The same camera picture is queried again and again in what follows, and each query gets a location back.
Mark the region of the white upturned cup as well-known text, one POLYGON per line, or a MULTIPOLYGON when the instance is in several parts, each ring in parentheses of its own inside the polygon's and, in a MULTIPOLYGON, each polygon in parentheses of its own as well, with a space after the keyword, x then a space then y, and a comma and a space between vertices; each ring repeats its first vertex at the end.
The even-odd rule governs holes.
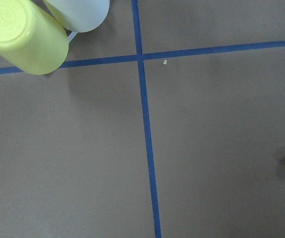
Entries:
POLYGON ((109 0, 45 0, 44 4, 64 28, 78 33, 100 26, 110 7, 109 0))

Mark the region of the yellow upturned cup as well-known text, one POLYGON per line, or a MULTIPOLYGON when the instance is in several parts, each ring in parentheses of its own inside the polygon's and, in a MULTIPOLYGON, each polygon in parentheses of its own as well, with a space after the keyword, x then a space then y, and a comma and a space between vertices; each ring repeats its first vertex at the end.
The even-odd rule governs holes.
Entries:
POLYGON ((22 71, 55 71, 69 50, 63 27, 30 0, 0 0, 0 56, 22 71))

